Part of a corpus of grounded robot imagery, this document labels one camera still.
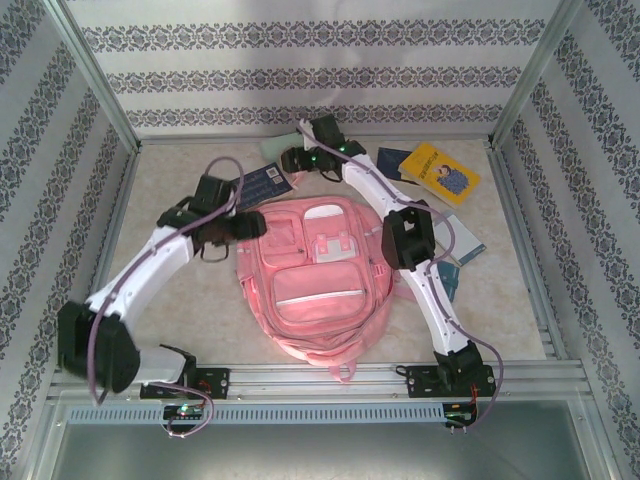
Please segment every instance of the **patterned wallpaper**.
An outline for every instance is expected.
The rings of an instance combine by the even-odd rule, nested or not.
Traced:
[[[141,137],[488,134],[558,0],[69,0]]]
[[[0,0],[0,479],[23,466],[55,364],[55,320],[86,297],[129,152],[35,0]]]
[[[623,478],[640,478],[638,32],[632,2],[585,2],[503,150]]]

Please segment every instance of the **backpack strap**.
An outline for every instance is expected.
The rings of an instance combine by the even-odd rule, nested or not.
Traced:
[[[349,370],[349,375],[346,377],[342,376],[340,372],[341,366],[329,367],[329,373],[333,378],[335,378],[340,383],[349,383],[353,376],[356,374],[356,361],[350,360],[347,363],[343,364]]]

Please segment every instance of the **black clamp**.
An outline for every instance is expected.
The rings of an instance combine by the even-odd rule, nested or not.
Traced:
[[[490,365],[482,362],[475,343],[458,352],[435,353],[438,365],[398,365],[396,373],[406,379],[409,398],[491,397],[496,391]]]
[[[313,136],[318,142],[338,150],[348,157],[367,153],[358,142],[345,139],[333,115],[325,115],[311,120],[311,127]],[[310,150],[305,150],[304,147],[290,148],[281,155],[280,160],[282,169],[287,173],[318,170],[326,180],[336,183],[342,181],[342,164],[344,160],[320,147],[314,147]],[[328,177],[326,174],[329,172],[333,172],[337,179]]]
[[[88,305],[68,301],[58,312],[58,365],[87,378],[89,332],[96,314]],[[140,352],[120,315],[105,316],[96,337],[98,385],[114,393],[125,390],[138,374]]]
[[[416,203],[427,205],[424,200]],[[416,207],[391,211],[382,223],[382,254],[394,270],[412,272],[420,263],[432,260],[436,239],[431,214]]]
[[[224,205],[235,185],[233,181],[221,180],[209,175],[202,175],[196,193],[192,197],[185,197],[175,206],[160,215],[156,222],[158,227],[165,225],[173,228],[183,228],[201,218],[211,214]],[[240,212],[233,216],[220,216],[211,222],[195,228],[188,235],[193,240],[194,253],[204,252],[204,245],[212,243],[214,246],[224,245],[226,255],[229,255],[229,244],[237,240],[258,238],[267,231],[264,216],[260,212]]]
[[[229,378],[231,370],[228,368],[202,368],[197,366],[196,357],[184,350],[169,345],[160,345],[181,354],[185,358],[182,373],[176,382],[177,385],[190,387],[207,394],[213,400],[225,400],[229,391]],[[149,399],[175,399],[175,398],[199,399],[193,393],[184,393],[170,388],[155,385],[142,385],[140,398]]]

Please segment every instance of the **dark blue book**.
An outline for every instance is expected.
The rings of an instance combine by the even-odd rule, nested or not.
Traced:
[[[458,288],[460,268],[456,267],[453,263],[438,262],[438,273],[440,274],[440,281],[447,292],[449,301],[453,302],[453,297],[455,297],[456,289]]]
[[[238,180],[236,178],[233,183],[237,185]],[[293,187],[282,174],[278,164],[271,163],[244,176],[244,188],[236,209],[239,212],[247,210],[291,190]]]
[[[405,180],[402,178],[398,167],[404,160],[411,155],[412,152],[406,150],[395,150],[393,148],[379,148],[378,149],[378,170],[387,177],[389,180],[398,180],[401,182],[412,183],[411,180]]]

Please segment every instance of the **beige floor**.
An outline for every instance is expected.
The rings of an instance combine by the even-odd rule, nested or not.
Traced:
[[[379,146],[411,150],[417,142],[362,142],[375,160]],[[491,342],[506,360],[544,359],[545,354],[529,303],[500,200],[481,141],[438,141],[433,144],[482,176],[473,196],[457,214],[487,250],[462,268],[454,308],[468,331]],[[264,165],[258,144],[145,146],[116,248],[111,276],[122,269],[148,239],[159,215],[193,193],[209,160],[232,155],[247,171]],[[231,165],[214,174],[236,176]],[[348,195],[362,200],[345,184],[308,174],[296,196]],[[419,187],[399,184],[413,198],[445,210]],[[235,259],[210,265],[192,261],[151,301],[135,329],[141,345],[168,343],[195,354],[200,363],[271,364],[297,360],[269,340],[245,304],[234,274]],[[481,349],[483,357],[492,355]],[[362,362],[433,361],[432,342],[416,304],[395,299],[385,337]]]

